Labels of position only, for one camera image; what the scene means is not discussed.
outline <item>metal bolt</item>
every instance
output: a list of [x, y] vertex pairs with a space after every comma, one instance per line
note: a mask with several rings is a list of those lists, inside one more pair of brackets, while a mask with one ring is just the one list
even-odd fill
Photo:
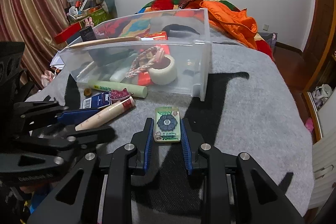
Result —
[[126, 144], [125, 146], [124, 146], [124, 148], [126, 149], [126, 150], [128, 150], [128, 151], [130, 151], [130, 150], [133, 150], [134, 149], [134, 144], [132, 144], [132, 143], [128, 143], [128, 144]]
[[250, 155], [248, 153], [243, 152], [240, 154], [240, 157], [242, 160], [248, 160], [250, 158]]
[[203, 143], [201, 144], [201, 148], [203, 150], [209, 150], [211, 148], [211, 145], [209, 145], [208, 143]]
[[61, 157], [55, 157], [54, 158], [54, 163], [61, 165], [61, 164], [64, 163], [64, 159], [61, 158]]
[[67, 140], [68, 140], [69, 142], [74, 142], [74, 141], [76, 140], [76, 137], [74, 137], [74, 136], [69, 136], [69, 137], [67, 138]]
[[95, 154], [94, 153], [87, 153], [86, 155], [85, 155], [85, 159], [86, 160], [93, 160], [94, 158], [95, 158]]

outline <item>clear plastic box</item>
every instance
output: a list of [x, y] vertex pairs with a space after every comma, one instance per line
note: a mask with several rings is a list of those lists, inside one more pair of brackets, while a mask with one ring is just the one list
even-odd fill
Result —
[[[144, 37], [166, 31], [168, 40], [115, 42], [78, 49], [64, 48], [60, 53], [61, 59], [77, 82], [108, 81], [116, 71], [120, 71], [120, 65], [127, 56], [132, 59], [142, 50], [152, 46], [168, 45], [177, 76], [174, 81], [165, 85], [160, 81], [160, 84], [149, 85], [148, 92], [155, 90], [190, 94], [204, 101], [211, 51], [207, 9], [135, 14], [102, 22], [93, 30], [97, 39]], [[79, 42], [82, 42], [81, 37], [70, 45]], [[136, 77], [124, 78], [121, 82], [137, 83]]]

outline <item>light green tube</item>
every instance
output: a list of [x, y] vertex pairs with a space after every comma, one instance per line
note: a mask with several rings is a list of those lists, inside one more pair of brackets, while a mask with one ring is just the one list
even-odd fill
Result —
[[134, 97], [146, 98], [147, 96], [147, 87], [142, 85], [132, 85], [97, 80], [89, 80], [87, 84], [89, 88], [95, 90], [123, 90], [124, 88], [126, 88], [129, 93], [133, 93]]

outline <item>gray bedspread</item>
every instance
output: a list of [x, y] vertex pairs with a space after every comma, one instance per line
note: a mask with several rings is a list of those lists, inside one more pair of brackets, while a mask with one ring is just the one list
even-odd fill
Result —
[[[248, 152], [279, 184], [292, 172], [286, 196], [304, 215], [314, 186], [312, 140], [277, 67], [265, 54], [238, 45], [212, 44], [205, 102], [190, 96], [149, 92], [136, 108], [111, 122], [117, 138], [98, 153], [111, 153], [143, 129], [159, 106], [177, 106], [192, 129], [224, 153]], [[47, 95], [64, 104], [64, 70], [28, 101]], [[83, 90], [79, 89], [81, 100]], [[133, 223], [199, 223], [202, 186], [188, 186], [180, 146], [154, 143], [149, 173], [132, 178]]]

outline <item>wall outlet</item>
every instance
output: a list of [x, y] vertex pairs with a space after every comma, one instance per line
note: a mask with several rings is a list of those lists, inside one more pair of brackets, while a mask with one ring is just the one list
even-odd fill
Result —
[[268, 25], [267, 24], [264, 24], [263, 26], [262, 26], [262, 29], [264, 30], [264, 31], [268, 31]]

